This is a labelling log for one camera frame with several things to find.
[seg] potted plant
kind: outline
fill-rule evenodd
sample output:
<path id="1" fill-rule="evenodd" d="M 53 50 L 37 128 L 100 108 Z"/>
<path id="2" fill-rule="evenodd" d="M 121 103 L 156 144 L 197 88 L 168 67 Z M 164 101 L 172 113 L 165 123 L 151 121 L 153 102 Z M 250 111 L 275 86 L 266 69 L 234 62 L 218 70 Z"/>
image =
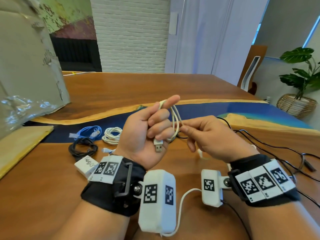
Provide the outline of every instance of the potted plant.
<path id="1" fill-rule="evenodd" d="M 280 75 L 281 82 L 298 89 L 296 94 L 285 94 L 277 102 L 277 107 L 287 113 L 303 118 L 309 115 L 317 105 L 317 101 L 304 97 L 306 91 L 320 89 L 320 62 L 316 63 L 312 57 L 314 52 L 311 48 L 298 47 L 292 51 L 286 51 L 280 59 L 286 63 L 305 62 L 308 69 L 292 68 L 293 73 Z"/>

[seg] woven planter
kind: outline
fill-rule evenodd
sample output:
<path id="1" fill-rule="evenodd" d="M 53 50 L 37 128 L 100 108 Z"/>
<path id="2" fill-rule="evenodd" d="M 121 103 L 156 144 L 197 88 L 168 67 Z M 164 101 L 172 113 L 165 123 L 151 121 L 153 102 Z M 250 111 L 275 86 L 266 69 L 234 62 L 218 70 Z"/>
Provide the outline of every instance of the woven planter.
<path id="1" fill-rule="evenodd" d="M 288 114 L 301 119 L 315 110 L 317 101 L 312 98 L 302 97 L 301 100 L 295 99 L 294 94 L 285 94 L 277 102 L 277 107 Z"/>

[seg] qr code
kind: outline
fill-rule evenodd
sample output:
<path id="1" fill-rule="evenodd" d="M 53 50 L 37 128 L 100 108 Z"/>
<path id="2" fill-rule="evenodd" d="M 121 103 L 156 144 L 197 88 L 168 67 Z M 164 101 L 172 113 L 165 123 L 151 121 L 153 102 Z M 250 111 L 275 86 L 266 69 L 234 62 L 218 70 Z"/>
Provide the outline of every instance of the qr code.
<path id="1" fill-rule="evenodd" d="M 146 185 L 144 189 L 143 203 L 157 203 L 157 184 Z"/>
<path id="2" fill-rule="evenodd" d="M 240 182 L 240 184 L 247 195 L 259 192 L 258 187 L 254 183 L 254 181 L 250 178 L 245 181 Z"/>
<path id="3" fill-rule="evenodd" d="M 103 171 L 104 167 L 106 166 L 106 164 L 107 164 L 107 162 L 101 162 L 94 173 L 95 174 L 102 173 L 102 171 Z"/>
<path id="4" fill-rule="evenodd" d="M 174 189 L 168 185 L 165 186 L 165 203 L 174 205 Z"/>
<path id="5" fill-rule="evenodd" d="M 117 170 L 118 162 L 109 162 L 103 174 L 113 176 Z"/>
<path id="6" fill-rule="evenodd" d="M 283 184 L 284 182 L 288 181 L 288 178 L 284 175 L 280 168 L 270 170 L 270 172 L 273 174 L 279 184 Z"/>
<path id="7" fill-rule="evenodd" d="M 214 191 L 214 180 L 203 179 L 204 190 Z"/>
<path id="8" fill-rule="evenodd" d="M 264 173 L 264 174 L 261 174 L 257 177 L 254 177 L 254 179 L 258 183 L 258 185 L 260 186 L 260 188 L 262 190 L 267 190 L 272 187 L 275 187 L 274 182 L 272 181 L 272 179 L 270 178 L 270 176 L 267 173 Z"/>

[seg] usb-a plug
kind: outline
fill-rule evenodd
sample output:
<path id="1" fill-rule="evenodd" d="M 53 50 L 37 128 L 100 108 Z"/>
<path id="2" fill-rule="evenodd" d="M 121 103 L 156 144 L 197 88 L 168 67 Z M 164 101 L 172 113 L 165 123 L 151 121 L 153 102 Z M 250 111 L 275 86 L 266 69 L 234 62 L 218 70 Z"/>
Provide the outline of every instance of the usb-a plug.
<path id="1" fill-rule="evenodd" d="M 163 140 L 153 140 L 153 144 L 155 146 L 155 151 L 156 152 L 162 152 L 162 145 L 163 145 Z"/>

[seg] coiled blue cable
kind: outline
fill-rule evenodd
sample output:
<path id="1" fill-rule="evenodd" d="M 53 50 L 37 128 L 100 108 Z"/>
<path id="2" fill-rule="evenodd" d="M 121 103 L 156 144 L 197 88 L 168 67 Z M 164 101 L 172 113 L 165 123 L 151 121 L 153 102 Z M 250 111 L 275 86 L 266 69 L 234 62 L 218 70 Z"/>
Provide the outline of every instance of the coiled blue cable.
<path id="1" fill-rule="evenodd" d="M 82 128 L 77 132 L 78 137 L 75 138 L 74 140 L 77 140 L 78 138 L 84 138 L 84 137 L 89 137 L 91 140 L 95 140 L 100 134 L 102 133 L 102 129 L 98 125 L 94 126 L 87 126 Z"/>

